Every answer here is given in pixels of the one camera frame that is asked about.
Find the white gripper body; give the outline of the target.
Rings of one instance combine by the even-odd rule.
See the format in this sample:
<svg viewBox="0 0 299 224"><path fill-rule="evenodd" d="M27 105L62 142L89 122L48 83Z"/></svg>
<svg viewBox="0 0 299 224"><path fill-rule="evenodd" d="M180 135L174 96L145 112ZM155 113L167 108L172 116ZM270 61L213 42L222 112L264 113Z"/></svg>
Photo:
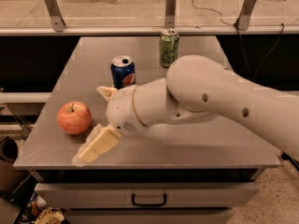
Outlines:
<svg viewBox="0 0 299 224"><path fill-rule="evenodd" d="M147 130L135 113L136 88L137 86L133 85L116 90L107 104L107 120L122 135L132 135Z"/></svg>

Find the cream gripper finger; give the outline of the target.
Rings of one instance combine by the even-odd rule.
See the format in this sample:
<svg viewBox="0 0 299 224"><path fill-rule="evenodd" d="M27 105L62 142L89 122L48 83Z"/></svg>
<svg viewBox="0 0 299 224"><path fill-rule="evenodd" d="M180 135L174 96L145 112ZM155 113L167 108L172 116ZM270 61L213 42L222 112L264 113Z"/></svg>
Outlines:
<svg viewBox="0 0 299 224"><path fill-rule="evenodd" d="M109 102L113 95L118 91L114 87L105 87L105 86L99 86L96 88L97 92L103 96L103 98Z"/></svg>
<svg viewBox="0 0 299 224"><path fill-rule="evenodd" d="M121 134L110 124L97 124L88 135L86 142L78 149L72 162L74 164L89 164L101 155L110 151L121 140Z"/></svg>

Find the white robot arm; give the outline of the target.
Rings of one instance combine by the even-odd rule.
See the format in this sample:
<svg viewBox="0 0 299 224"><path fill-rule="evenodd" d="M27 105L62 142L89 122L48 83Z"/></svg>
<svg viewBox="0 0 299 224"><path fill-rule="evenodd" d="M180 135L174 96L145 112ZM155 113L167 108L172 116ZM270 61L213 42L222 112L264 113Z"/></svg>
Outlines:
<svg viewBox="0 0 299 224"><path fill-rule="evenodd" d="M74 158L80 165L109 152L124 135L211 114L243 125L299 160L299 96L258 85L207 57L180 57L166 77L144 85L97 91L107 100L108 125L93 128Z"/></svg>

